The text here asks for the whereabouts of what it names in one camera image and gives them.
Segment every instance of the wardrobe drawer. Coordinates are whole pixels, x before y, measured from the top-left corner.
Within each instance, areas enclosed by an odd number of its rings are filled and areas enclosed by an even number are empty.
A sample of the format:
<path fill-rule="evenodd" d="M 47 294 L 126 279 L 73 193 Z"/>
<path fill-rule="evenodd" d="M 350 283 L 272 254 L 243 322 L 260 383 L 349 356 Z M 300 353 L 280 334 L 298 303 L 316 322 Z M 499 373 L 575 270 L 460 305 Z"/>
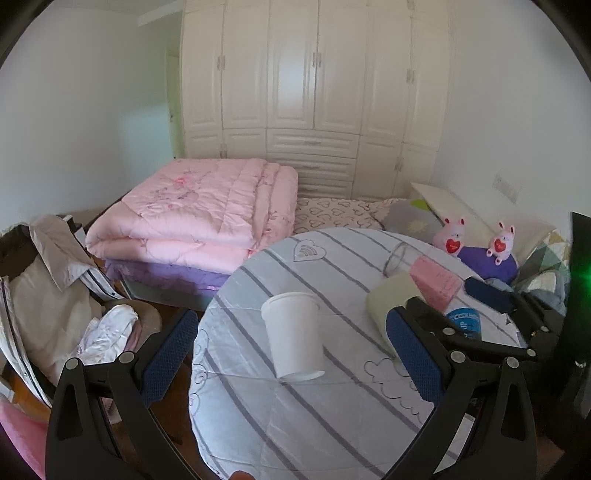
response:
<path fill-rule="evenodd" d="M 298 183 L 298 197 L 350 199 L 353 183 L 339 180 L 302 179 Z"/>
<path fill-rule="evenodd" d="M 270 128 L 267 131 L 267 151 L 271 153 L 357 158 L 358 144 L 359 135 L 282 128 Z"/>
<path fill-rule="evenodd" d="M 354 158 L 271 153 L 267 155 L 267 160 L 294 167 L 301 179 L 353 181 L 355 178 Z"/>

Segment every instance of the screw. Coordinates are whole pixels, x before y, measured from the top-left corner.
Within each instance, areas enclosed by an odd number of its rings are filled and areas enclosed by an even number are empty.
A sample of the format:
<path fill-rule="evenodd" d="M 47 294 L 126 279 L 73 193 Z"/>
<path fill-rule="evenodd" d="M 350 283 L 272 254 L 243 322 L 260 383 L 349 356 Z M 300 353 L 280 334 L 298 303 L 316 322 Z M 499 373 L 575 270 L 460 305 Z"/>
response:
<path fill-rule="evenodd" d="M 135 354 L 133 352 L 123 352 L 119 355 L 119 362 L 122 364 L 128 364 L 132 362 L 135 358 Z"/>
<path fill-rule="evenodd" d="M 466 355 L 457 350 L 454 350 L 450 357 L 452 357 L 452 360 L 457 364 L 462 364 L 466 361 Z"/>
<path fill-rule="evenodd" d="M 510 356 L 507 358 L 507 365 L 509 365 L 511 368 L 517 368 L 519 366 L 519 362 L 516 358 Z"/>
<path fill-rule="evenodd" d="M 67 362 L 66 362 L 66 368 L 68 370 L 74 370 L 77 366 L 78 363 L 80 361 L 77 358 L 70 358 Z"/>

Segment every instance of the white paper cup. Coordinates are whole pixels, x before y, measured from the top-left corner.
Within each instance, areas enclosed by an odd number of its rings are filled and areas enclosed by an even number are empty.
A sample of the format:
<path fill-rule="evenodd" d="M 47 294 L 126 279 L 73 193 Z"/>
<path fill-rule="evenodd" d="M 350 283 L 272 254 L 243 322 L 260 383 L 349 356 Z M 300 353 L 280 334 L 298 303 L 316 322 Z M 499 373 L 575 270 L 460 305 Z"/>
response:
<path fill-rule="evenodd" d="M 318 312 L 317 297 L 299 291 L 276 295 L 262 305 L 279 380 L 303 382 L 324 374 Z"/>

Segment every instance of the round table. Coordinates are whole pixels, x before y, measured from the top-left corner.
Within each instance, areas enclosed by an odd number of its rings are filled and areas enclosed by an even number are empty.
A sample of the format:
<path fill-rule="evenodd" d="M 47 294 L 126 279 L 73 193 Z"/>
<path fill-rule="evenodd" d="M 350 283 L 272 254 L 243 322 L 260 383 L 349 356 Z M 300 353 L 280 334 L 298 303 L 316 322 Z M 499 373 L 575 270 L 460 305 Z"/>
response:
<path fill-rule="evenodd" d="M 222 479 L 375 480 L 406 450 L 433 404 L 421 399 L 365 310 L 387 274 L 426 255 L 463 279 L 477 275 L 418 240 L 333 228 L 287 238 L 239 268 L 211 302 L 194 344 L 189 412 L 203 460 Z M 299 384 L 275 377 L 260 308 L 273 295 L 320 297 L 326 373 Z M 483 340 L 518 345 L 517 330 L 461 288 L 449 309 L 480 312 Z M 462 423 L 440 467 L 457 459 Z"/>

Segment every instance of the cushion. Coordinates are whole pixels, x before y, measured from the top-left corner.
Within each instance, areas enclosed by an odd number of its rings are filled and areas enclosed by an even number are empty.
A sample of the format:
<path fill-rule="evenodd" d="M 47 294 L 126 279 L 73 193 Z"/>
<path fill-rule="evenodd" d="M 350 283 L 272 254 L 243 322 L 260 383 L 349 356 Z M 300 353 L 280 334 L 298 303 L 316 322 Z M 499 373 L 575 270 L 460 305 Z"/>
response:
<path fill-rule="evenodd" d="M 529 292 L 553 308 L 566 315 L 566 283 L 557 270 L 546 270 L 515 285 L 517 292 Z"/>
<path fill-rule="evenodd" d="M 564 280 L 565 292 L 568 293 L 570 285 L 569 259 L 570 243 L 560 235 L 558 230 L 553 230 L 546 235 L 521 266 L 515 279 L 515 285 L 522 284 L 525 280 L 547 270 L 556 270 L 560 272 Z"/>
<path fill-rule="evenodd" d="M 442 227 L 424 200 L 401 200 L 392 204 L 382 224 L 388 232 L 411 236 L 428 244 Z"/>
<path fill-rule="evenodd" d="M 483 280 L 498 278 L 505 283 L 511 283 L 517 276 L 517 262 L 513 256 L 500 265 L 495 265 L 495 257 L 486 256 L 486 248 L 464 247 L 458 258 L 468 267 L 478 273 Z"/>

